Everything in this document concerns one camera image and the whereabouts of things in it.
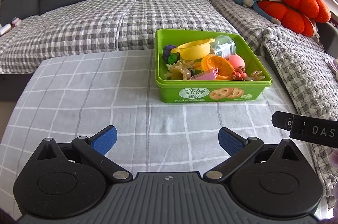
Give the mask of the pink item on sofa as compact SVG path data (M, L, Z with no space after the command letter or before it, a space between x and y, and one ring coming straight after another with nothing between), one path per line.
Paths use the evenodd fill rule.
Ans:
M11 31L14 27L17 27L20 23L21 23L21 19L19 19L18 17L13 18L10 23L7 23L3 27L1 27L0 35L1 36L5 35L9 31Z

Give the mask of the grey checkered quilted cover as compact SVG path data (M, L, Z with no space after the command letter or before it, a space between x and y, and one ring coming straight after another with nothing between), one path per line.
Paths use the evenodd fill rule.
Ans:
M329 56L311 38L269 23L232 0L87 0L23 19L1 37L1 73L31 75L48 59L153 51L160 29L240 34L266 60L295 112L337 119L337 81Z

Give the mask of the beige dried starfish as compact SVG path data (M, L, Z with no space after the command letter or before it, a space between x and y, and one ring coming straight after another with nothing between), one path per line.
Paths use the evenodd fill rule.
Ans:
M194 67L194 61L178 60L174 64L166 64L167 72L165 77L171 80L189 80L191 78L190 69Z

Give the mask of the purple toy grapes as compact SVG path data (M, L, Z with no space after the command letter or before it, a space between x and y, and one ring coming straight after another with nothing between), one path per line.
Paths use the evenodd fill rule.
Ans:
M167 45L163 47L162 50L162 59L166 64L175 64L178 60L180 60L180 54L171 52L176 46Z

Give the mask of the light grey grid sheet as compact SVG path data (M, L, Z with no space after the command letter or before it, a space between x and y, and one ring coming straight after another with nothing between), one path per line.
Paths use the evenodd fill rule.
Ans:
M45 60L21 94L1 141L1 208L20 216L13 184L44 138L58 143L117 129L108 158L131 173L206 172L228 155L218 131L278 143L276 111L294 113L277 79L253 101L164 103L155 83L153 51L106 52Z

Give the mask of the pink toy pig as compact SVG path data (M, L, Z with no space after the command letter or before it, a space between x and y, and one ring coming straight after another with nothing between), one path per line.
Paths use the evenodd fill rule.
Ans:
M233 66L234 70L245 70L245 61L237 54L229 56L228 62Z

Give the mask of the yellow toy pot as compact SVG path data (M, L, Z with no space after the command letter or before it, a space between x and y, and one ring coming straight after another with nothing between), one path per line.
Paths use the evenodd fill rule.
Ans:
M210 54L210 44L213 42L214 38L188 42L172 49L171 53L178 53L184 60L201 59Z

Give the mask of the pink toy block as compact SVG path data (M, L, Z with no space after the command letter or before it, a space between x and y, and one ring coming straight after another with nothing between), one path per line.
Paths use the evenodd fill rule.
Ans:
M190 80L216 80L218 68L212 68L210 70L193 75Z

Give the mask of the red flower-shaped cushion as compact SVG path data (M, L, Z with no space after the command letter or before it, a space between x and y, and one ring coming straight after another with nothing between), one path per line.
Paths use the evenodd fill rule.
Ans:
M323 0L262 0L258 6L285 28L306 37L316 35L317 23L327 23L331 19Z

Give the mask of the clear cotton swab jar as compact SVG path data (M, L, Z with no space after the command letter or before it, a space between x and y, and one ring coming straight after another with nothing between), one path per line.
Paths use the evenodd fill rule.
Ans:
M227 35L220 35L210 43L210 54L229 59L236 53L236 44L233 39Z

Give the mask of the tan antler-shaped toy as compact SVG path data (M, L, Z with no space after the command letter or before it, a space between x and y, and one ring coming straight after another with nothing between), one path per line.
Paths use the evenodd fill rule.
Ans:
M254 71L252 72L249 76L245 76L244 80L246 81L261 81L263 79L265 79L266 76L263 75L262 71Z

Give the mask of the green plastic cookie box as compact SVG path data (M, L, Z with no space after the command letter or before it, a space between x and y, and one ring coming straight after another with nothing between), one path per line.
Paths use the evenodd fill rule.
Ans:
M272 79L237 34L161 29L155 80L166 103L255 100Z

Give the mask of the brown red squirrel figurine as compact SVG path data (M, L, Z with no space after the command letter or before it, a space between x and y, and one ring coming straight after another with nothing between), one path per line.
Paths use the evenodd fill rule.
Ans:
M246 74L246 70L243 66L239 66L233 70L233 80L245 80L247 76L248 75Z

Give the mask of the orange toy pumpkin half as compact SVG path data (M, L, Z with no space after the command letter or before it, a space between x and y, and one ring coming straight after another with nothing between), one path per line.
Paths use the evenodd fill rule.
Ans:
M220 56L208 55L201 60L201 66L204 71L217 68L216 80L233 80L234 67L233 65Z

